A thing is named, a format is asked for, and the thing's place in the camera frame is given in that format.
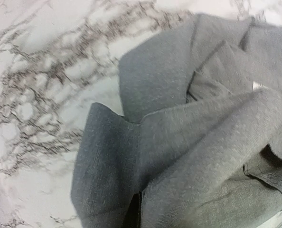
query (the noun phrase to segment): gray garment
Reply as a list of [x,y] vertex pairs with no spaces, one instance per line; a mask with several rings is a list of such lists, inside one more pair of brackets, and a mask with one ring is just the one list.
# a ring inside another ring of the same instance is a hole
[[282,210],[282,28],[196,15],[119,69],[125,117],[93,104],[75,164],[85,228],[122,227],[138,192],[141,228],[254,228]]

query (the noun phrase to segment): white marble countertop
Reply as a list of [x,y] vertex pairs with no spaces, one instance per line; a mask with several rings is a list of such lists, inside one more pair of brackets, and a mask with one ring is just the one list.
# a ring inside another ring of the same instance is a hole
[[199,12],[282,25],[282,0],[0,0],[0,228],[81,227],[69,192],[91,104],[121,114],[120,57]]

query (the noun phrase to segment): clothing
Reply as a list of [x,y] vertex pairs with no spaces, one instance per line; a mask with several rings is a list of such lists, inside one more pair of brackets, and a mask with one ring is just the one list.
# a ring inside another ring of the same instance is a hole
[[75,164],[85,228],[122,227],[139,192],[140,228],[255,228],[282,210],[282,27],[195,15],[119,76],[124,116],[93,104]]

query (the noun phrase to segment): white tag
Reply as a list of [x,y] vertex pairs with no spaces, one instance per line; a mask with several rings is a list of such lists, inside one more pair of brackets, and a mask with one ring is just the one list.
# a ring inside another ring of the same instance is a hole
[[253,86],[252,86],[253,90],[260,89],[260,88],[268,88],[268,87],[264,86],[263,84],[259,84],[257,82],[253,82]]

